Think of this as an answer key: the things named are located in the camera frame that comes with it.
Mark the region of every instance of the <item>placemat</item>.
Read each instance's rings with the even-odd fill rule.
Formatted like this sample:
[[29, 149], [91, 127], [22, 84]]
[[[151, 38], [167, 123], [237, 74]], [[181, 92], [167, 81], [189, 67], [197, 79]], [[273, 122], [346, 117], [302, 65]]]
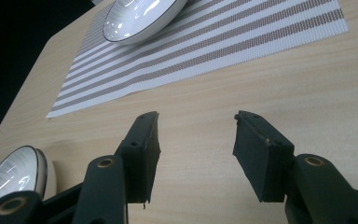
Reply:
[[94, 18], [48, 118], [348, 31], [338, 0], [189, 0], [138, 45], [103, 37]]

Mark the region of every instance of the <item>white dish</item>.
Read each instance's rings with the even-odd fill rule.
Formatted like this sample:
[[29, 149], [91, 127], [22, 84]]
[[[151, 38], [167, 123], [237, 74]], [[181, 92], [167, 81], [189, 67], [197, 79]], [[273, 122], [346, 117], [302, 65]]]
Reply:
[[0, 198], [21, 190], [34, 190], [44, 199], [56, 193], [53, 164], [39, 149], [20, 147], [0, 164]]
[[117, 0], [104, 26], [104, 37], [117, 44], [141, 42], [164, 28], [186, 0]]

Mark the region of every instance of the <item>black floor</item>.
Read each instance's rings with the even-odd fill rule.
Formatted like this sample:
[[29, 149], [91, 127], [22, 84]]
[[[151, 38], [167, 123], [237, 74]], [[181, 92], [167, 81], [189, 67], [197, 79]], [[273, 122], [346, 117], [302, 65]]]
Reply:
[[0, 123], [47, 41], [93, 6], [90, 0], [0, 1]]

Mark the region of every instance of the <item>plate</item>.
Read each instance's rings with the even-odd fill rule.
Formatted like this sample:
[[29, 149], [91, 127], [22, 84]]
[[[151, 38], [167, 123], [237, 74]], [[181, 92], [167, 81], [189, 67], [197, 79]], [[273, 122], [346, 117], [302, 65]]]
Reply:
[[20, 147], [0, 164], [0, 198], [21, 190], [34, 190], [44, 199], [56, 193], [53, 164], [37, 148]]
[[164, 28], [186, 0], [117, 0], [103, 26], [104, 37], [122, 45], [139, 43]]

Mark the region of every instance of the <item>light wood tabletop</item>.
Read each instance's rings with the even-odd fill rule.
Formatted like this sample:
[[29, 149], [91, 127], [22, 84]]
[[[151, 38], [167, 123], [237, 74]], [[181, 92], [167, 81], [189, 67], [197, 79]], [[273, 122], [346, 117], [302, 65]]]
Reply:
[[151, 204], [130, 223], [287, 223], [284, 203], [260, 203], [232, 155], [239, 110], [268, 120], [295, 155], [327, 158], [358, 189], [358, 1], [340, 0], [350, 31], [247, 63], [46, 119], [101, 2], [53, 36], [0, 125], [0, 162], [24, 145], [53, 161], [57, 191], [113, 154], [136, 117], [158, 111]]

